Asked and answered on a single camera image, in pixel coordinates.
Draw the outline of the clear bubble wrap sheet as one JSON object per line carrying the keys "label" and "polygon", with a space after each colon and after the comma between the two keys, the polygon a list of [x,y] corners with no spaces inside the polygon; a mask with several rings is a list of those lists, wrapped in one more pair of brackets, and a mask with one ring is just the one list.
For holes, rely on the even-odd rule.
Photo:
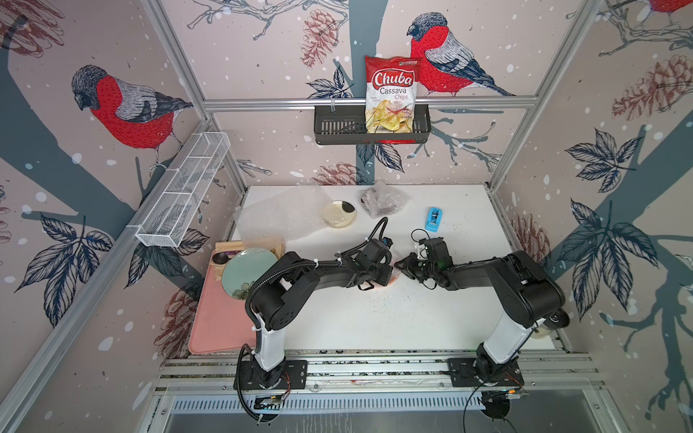
{"label": "clear bubble wrap sheet", "polygon": [[370,218],[382,218],[400,212],[411,197],[405,191],[378,180],[370,188],[361,191],[358,199]]}
{"label": "clear bubble wrap sheet", "polygon": [[397,249],[391,250],[391,260],[390,260],[389,265],[392,268],[392,272],[390,274],[388,283],[381,284],[381,287],[393,286],[395,284],[395,282],[397,281],[397,279],[402,275],[402,272],[395,267],[395,264],[397,262],[401,261],[402,259],[404,259],[404,257],[402,256],[402,254]]}

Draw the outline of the blue tape dispenser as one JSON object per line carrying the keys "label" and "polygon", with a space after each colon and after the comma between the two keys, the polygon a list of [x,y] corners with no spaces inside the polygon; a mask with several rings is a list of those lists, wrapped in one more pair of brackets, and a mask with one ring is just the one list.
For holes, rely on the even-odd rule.
{"label": "blue tape dispenser", "polygon": [[431,207],[427,213],[425,230],[431,233],[437,233],[440,229],[441,218],[442,210],[438,207]]}

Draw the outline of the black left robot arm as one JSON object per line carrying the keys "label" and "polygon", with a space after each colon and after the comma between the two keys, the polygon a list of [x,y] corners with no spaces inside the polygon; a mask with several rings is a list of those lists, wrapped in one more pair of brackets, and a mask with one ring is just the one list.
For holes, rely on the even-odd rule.
{"label": "black left robot arm", "polygon": [[384,216],[361,244],[335,254],[333,260],[304,259],[288,252],[251,285],[245,313],[253,322],[256,345],[251,354],[252,376],[269,389],[284,375],[285,331],[317,290],[385,287],[392,278],[393,241],[384,235]]}

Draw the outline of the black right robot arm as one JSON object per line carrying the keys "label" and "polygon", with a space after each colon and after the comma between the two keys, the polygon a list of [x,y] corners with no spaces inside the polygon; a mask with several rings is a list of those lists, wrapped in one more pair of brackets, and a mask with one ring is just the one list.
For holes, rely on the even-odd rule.
{"label": "black right robot arm", "polygon": [[408,278],[454,292],[476,287],[494,289],[503,316],[476,350],[476,376],[490,384],[516,365],[521,348],[540,326],[562,329],[570,324],[565,295],[525,251],[483,261],[454,264],[443,238],[422,239],[420,254],[395,263]]}

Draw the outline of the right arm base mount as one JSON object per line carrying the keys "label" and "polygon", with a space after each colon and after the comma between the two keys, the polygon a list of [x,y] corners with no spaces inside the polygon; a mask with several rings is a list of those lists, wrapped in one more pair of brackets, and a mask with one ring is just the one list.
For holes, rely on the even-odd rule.
{"label": "right arm base mount", "polygon": [[520,388],[524,386],[523,376],[514,357],[504,364],[482,358],[458,357],[447,360],[448,375],[455,388],[474,388],[476,386],[500,386]]}

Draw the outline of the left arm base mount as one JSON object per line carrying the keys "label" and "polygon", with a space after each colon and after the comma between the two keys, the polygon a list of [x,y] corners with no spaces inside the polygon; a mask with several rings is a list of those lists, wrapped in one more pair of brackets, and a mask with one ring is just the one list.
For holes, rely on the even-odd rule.
{"label": "left arm base mount", "polygon": [[263,370],[256,359],[242,360],[236,366],[233,388],[246,391],[304,390],[308,376],[308,362],[284,360],[270,371]]}

